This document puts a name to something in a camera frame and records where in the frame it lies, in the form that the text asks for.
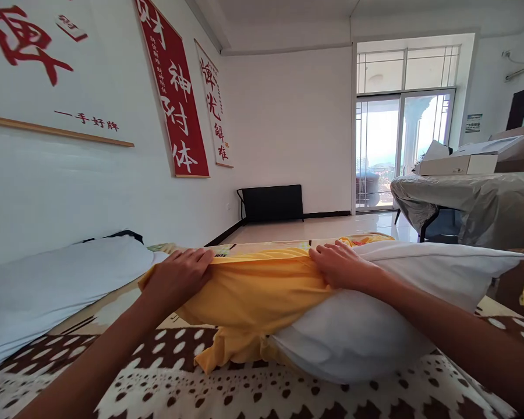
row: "white box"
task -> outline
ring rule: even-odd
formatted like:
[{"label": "white box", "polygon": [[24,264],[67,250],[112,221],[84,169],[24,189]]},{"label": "white box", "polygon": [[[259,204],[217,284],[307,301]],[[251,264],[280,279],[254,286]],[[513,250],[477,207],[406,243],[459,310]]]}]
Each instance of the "white box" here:
[{"label": "white box", "polygon": [[418,175],[488,175],[495,173],[497,154],[450,156],[424,160],[415,167]]},{"label": "white box", "polygon": [[470,143],[460,146],[450,157],[472,154],[497,154],[499,161],[510,160],[519,154],[524,144],[524,136],[508,137],[484,143]]}]

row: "patterned bedsheet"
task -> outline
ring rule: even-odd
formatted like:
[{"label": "patterned bedsheet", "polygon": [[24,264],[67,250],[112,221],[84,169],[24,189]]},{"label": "patterned bedsheet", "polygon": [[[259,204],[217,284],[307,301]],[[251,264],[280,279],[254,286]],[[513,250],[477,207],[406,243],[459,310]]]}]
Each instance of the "patterned bedsheet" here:
[{"label": "patterned bedsheet", "polygon": [[[364,235],[349,236],[364,243]],[[220,257],[269,248],[309,248],[330,240],[226,244]],[[165,244],[152,250],[175,247]],[[0,365],[0,418],[12,418],[139,296],[136,281],[110,293],[19,350]],[[524,318],[485,297],[477,316],[524,344]],[[215,329],[190,326],[175,314],[136,348],[97,409],[97,418],[508,418],[515,412],[446,356],[435,351],[394,374],[336,385],[258,361],[230,363],[209,376],[194,356]]]}]

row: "white pillow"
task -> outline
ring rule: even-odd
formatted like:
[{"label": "white pillow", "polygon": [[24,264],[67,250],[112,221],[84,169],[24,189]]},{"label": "white pillow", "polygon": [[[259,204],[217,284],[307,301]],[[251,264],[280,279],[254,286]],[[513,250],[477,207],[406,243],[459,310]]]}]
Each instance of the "white pillow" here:
[{"label": "white pillow", "polygon": [[0,362],[85,306],[138,278],[154,254],[130,236],[0,265]]},{"label": "white pillow", "polygon": [[[353,248],[397,278],[472,313],[524,254],[440,243],[384,241]],[[348,384],[388,374],[435,347],[389,305],[342,290],[273,336],[306,372]]]}]

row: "glass door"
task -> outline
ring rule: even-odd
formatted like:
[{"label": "glass door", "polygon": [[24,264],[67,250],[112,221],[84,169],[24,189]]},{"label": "glass door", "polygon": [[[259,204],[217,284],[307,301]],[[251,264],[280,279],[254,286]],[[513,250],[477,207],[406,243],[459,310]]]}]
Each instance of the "glass door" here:
[{"label": "glass door", "polygon": [[399,165],[396,175],[407,175],[431,145],[448,145],[454,89],[401,94]]},{"label": "glass door", "polygon": [[400,95],[357,100],[356,211],[393,208],[390,182],[397,168],[399,115]]},{"label": "glass door", "polygon": [[432,141],[448,144],[454,89],[357,98],[356,212],[394,208],[390,182],[411,172]]}]

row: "hand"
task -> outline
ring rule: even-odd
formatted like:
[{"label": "hand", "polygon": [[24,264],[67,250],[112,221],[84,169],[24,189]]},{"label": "hand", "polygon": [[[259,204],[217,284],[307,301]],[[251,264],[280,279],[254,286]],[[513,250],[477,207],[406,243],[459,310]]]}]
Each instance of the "hand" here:
[{"label": "hand", "polygon": [[318,245],[316,250],[309,249],[309,256],[332,288],[370,293],[370,286],[385,278],[391,279],[386,271],[359,257],[340,240],[335,244]]},{"label": "hand", "polygon": [[154,310],[165,312],[169,310],[169,306],[173,309],[175,305],[177,308],[180,307],[210,280],[211,272],[208,265],[214,256],[212,250],[203,248],[173,252],[155,266],[141,297]]}]

